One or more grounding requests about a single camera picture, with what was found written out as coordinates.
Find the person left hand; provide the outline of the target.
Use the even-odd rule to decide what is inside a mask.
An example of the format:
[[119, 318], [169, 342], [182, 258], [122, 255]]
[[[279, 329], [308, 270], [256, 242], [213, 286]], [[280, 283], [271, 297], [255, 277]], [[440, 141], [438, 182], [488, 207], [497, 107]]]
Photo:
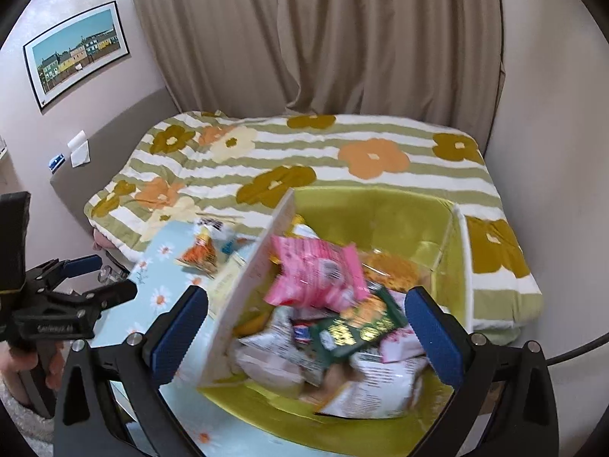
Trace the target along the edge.
[[[48, 388], [58, 390], [61, 385], [61, 377], [64, 370], [64, 358], [62, 354], [63, 342], [56, 342], [52, 348], [53, 356], [48, 365], [46, 385]], [[8, 380], [15, 377], [21, 371], [29, 371], [38, 364], [36, 353], [24, 353], [12, 348], [7, 342], [1, 342], [1, 374]]]

